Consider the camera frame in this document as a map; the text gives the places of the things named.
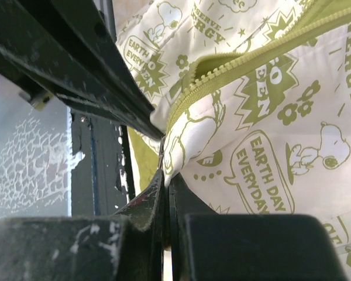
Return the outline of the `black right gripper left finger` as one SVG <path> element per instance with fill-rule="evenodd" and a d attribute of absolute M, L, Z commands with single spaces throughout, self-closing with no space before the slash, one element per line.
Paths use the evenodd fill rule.
<path fill-rule="evenodd" d="M 0 220 L 0 280 L 162 280 L 164 175 L 112 215 Z"/>

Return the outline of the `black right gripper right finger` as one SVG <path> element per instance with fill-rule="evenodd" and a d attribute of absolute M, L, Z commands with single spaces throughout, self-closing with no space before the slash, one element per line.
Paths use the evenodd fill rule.
<path fill-rule="evenodd" d="M 174 280 L 346 280 L 309 215 L 218 214 L 177 175 L 169 188 Z"/>

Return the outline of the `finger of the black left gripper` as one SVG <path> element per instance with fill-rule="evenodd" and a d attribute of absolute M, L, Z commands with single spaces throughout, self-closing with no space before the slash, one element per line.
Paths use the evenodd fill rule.
<path fill-rule="evenodd" d="M 94 1 L 0 1 L 0 74 L 31 99 L 49 92 L 159 140 L 153 106 L 105 23 Z"/>

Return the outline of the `silver zipper pull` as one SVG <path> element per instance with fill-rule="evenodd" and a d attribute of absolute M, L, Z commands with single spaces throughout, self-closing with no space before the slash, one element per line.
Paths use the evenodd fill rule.
<path fill-rule="evenodd" d="M 163 136 L 160 145 L 159 145 L 159 159 L 158 159 L 158 164 L 157 168 L 162 169 L 163 168 L 163 158 L 164 158 L 164 143 L 166 140 L 166 136 Z"/>

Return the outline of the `cream green printed jacket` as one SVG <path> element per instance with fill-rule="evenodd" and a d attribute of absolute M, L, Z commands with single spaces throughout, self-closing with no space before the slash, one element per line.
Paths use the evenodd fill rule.
<path fill-rule="evenodd" d="M 308 214 L 351 280 L 351 1 L 151 1 L 118 49 L 177 175 L 218 214 Z M 136 190 L 159 142 L 129 130 Z"/>

